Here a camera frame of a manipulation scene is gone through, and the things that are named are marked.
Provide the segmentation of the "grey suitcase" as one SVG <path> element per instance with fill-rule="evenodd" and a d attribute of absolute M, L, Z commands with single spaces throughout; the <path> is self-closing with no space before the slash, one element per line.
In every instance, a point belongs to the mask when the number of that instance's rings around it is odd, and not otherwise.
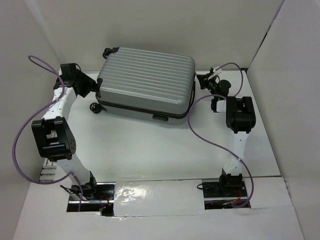
<path fill-rule="evenodd" d="M 127 47 L 105 48 L 90 110 L 168 125 L 181 125 L 196 93 L 190 56 Z"/>

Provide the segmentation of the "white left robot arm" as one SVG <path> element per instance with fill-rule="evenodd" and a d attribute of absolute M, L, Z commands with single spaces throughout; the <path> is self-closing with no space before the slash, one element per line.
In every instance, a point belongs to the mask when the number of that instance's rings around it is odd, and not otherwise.
<path fill-rule="evenodd" d="M 53 87 L 53 104 L 40 120 L 31 124 L 35 143 L 41 157 L 57 164 L 71 179 L 68 192 L 85 200 L 93 200 L 99 187 L 92 172 L 76 155 L 76 139 L 68 125 L 71 107 L 78 96 L 86 97 L 97 83 L 76 63 L 60 66 L 61 74 Z"/>

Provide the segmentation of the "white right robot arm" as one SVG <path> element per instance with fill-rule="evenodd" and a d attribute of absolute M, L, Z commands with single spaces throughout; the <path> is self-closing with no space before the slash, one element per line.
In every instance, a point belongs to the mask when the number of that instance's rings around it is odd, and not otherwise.
<path fill-rule="evenodd" d="M 215 95 L 211 100 L 211 110 L 225 114 L 226 127 L 232 131 L 232 153 L 222 168 L 222 175 L 239 176 L 243 172 L 240 160 L 244 157 L 248 136 L 256 125 L 256 114 L 250 96 L 229 96 L 232 85 L 228 80 L 220 79 L 221 71 L 220 66 L 212 66 L 209 73 L 197 74 L 196 77 L 202 90 L 207 89 Z"/>

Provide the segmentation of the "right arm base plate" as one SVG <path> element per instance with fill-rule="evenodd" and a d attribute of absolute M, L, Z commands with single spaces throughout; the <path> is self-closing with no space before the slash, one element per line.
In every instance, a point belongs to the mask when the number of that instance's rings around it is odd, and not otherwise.
<path fill-rule="evenodd" d="M 222 173 L 218 180 L 205 180 L 196 186 L 203 193 L 204 209 L 249 208 L 243 176 Z"/>

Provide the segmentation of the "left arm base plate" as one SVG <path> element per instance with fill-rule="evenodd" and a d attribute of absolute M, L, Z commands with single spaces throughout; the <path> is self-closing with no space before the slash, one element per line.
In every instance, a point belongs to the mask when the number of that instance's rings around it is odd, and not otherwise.
<path fill-rule="evenodd" d="M 96 192 L 90 197 L 83 197 L 80 204 L 81 212 L 97 212 L 104 217 L 114 216 L 115 182 L 98 182 Z M 75 213 L 79 210 L 80 193 L 73 193 L 72 189 L 60 185 L 68 194 L 66 211 Z"/>

